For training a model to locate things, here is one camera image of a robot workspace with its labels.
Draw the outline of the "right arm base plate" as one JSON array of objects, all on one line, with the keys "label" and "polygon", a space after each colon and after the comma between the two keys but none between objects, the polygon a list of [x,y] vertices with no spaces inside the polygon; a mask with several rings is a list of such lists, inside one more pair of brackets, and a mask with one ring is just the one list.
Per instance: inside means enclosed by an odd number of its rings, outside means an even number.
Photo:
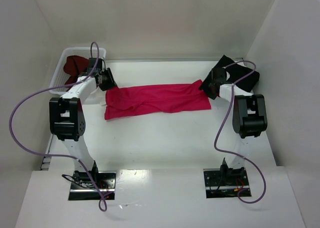
[{"label": "right arm base plate", "polygon": [[203,170],[206,198],[236,198],[251,197],[250,185],[245,168],[229,169],[222,172],[220,169]]}]

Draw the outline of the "pink t shirt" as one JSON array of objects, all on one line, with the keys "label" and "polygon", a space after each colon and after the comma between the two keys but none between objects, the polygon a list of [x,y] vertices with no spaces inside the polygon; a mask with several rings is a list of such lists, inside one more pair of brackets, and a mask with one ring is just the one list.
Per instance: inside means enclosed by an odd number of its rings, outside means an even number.
[{"label": "pink t shirt", "polygon": [[105,120],[146,115],[151,113],[177,113],[210,110],[209,98],[198,88],[197,80],[191,84],[159,84],[113,88],[105,95]]}]

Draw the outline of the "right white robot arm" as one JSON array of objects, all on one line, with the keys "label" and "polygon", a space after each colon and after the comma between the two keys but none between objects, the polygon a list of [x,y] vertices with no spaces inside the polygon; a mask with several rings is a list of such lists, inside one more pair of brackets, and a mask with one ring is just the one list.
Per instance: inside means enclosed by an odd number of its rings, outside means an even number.
[{"label": "right white robot arm", "polygon": [[251,163],[258,172],[261,172],[259,167],[246,156],[235,151],[227,151],[217,147],[219,136],[231,111],[233,111],[233,130],[239,134],[243,142],[247,140],[247,137],[256,138],[260,136],[261,133],[267,129],[268,122],[264,96],[261,94],[254,95],[245,91],[243,88],[237,87],[239,82],[249,78],[255,72],[255,70],[247,67],[243,67],[242,71],[235,73],[229,72],[227,66],[214,67],[199,87],[199,90],[204,91],[205,94],[213,100],[220,97],[229,102],[228,110],[213,143],[215,150],[234,155],[242,161],[246,160]]}]

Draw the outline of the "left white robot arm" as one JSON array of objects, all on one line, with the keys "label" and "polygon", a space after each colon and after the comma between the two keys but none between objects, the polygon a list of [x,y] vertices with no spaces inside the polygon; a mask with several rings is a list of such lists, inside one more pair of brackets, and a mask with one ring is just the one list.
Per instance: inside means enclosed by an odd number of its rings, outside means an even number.
[{"label": "left white robot arm", "polygon": [[90,58],[88,61],[88,67],[80,73],[76,85],[61,97],[49,101],[50,131],[74,158],[73,179],[78,183],[87,182],[90,177],[95,182],[99,181],[98,167],[84,140],[86,121],[83,103],[97,89],[106,91],[117,86],[103,59]]}]

